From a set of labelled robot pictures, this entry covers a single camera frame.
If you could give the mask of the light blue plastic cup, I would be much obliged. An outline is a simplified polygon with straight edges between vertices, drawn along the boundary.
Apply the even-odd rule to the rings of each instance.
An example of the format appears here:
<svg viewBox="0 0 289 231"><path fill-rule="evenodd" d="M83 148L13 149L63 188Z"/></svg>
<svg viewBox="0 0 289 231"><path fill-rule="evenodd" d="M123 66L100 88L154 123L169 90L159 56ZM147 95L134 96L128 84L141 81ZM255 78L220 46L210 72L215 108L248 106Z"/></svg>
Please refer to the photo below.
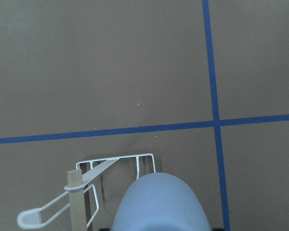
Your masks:
<svg viewBox="0 0 289 231"><path fill-rule="evenodd" d="M208 218L192 189L166 173L140 177L125 192L113 231L210 231Z"/></svg>

